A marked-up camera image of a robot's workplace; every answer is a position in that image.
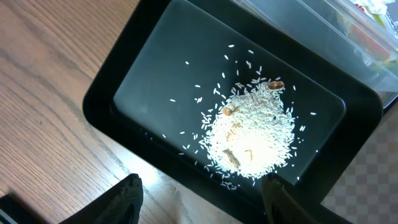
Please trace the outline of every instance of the clear plastic container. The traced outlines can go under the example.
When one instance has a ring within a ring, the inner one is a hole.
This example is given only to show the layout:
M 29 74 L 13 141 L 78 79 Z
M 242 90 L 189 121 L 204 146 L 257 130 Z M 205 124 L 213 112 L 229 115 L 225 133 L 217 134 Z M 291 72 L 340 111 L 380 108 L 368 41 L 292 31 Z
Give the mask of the clear plastic container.
M 348 0 L 235 0 L 379 93 L 398 94 L 398 41 Z

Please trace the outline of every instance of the uncooked white rice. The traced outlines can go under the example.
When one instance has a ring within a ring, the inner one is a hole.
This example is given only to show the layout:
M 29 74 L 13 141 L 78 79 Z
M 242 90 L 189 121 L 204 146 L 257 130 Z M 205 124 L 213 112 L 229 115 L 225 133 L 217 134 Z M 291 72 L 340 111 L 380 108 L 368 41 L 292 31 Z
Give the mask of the uncooked white rice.
M 227 105 L 219 107 L 220 112 L 211 123 L 212 129 L 199 142 L 207 148 L 208 159 L 216 162 L 218 170 L 258 179 L 272 172 L 275 166 L 286 166 L 286 160 L 292 157 L 289 153 L 289 146 L 294 140 L 292 114 L 289 110 L 284 112 L 280 93 L 268 89 L 267 82 L 258 83 L 260 80 L 253 80 L 257 85 L 252 92 L 245 90 L 244 95 L 239 95 L 238 90 L 236 95 L 229 97 Z M 243 86 L 240 83 L 235 85 L 240 88 Z M 223 114 L 222 109 L 233 110 L 234 107 L 238 110 L 231 116 Z M 233 139 L 227 139 L 232 125 L 236 123 L 240 125 L 234 129 Z M 235 167 L 223 153 L 226 149 L 240 162 L 239 167 Z M 250 161 L 247 153 L 245 155 L 248 149 L 252 153 Z

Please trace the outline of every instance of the checkered floor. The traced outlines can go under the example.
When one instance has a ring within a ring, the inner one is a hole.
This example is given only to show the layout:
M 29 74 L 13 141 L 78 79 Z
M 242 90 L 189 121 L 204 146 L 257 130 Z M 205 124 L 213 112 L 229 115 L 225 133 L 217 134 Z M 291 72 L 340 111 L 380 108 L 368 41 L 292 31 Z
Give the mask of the checkered floor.
M 322 204 L 352 223 L 398 223 L 398 111 L 373 133 Z

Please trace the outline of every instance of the wood grain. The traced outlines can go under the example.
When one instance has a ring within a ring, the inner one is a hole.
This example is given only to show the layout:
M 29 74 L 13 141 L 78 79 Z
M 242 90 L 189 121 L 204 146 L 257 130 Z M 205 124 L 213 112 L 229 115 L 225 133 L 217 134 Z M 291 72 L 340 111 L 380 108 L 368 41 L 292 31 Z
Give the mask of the wood grain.
M 0 196 L 58 223 L 138 173 L 140 223 L 237 222 L 85 120 L 85 91 L 137 0 L 0 0 Z

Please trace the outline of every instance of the black tray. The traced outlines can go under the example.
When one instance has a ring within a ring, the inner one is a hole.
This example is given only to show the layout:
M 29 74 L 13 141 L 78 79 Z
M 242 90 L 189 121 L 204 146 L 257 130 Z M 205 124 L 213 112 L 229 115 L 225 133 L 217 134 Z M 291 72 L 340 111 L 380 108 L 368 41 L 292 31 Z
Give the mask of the black tray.
M 278 169 L 278 174 L 295 184 L 296 194 L 319 203 L 377 126 L 381 101 L 228 0 L 142 0 L 90 87 L 83 111 L 100 131 L 229 214 L 244 222 L 265 220 L 260 181 L 252 187 L 252 180 L 231 176 L 241 185 L 238 190 L 220 186 L 221 177 L 210 179 L 203 169 L 209 163 L 206 152 L 191 135 L 204 134 L 200 112 L 221 104 L 222 98 L 213 95 L 216 84 L 229 96 L 236 82 L 258 78 L 260 65 L 261 77 L 282 77 L 282 100 L 286 108 L 294 101 L 294 116 L 299 116 L 294 132 L 305 140 L 294 142 L 298 156 L 288 162 L 295 167 Z M 194 98 L 199 97 L 198 104 Z M 312 111 L 318 114 L 310 116 Z M 306 125 L 304 132 L 301 125 Z M 191 148 L 185 151 L 183 144 Z

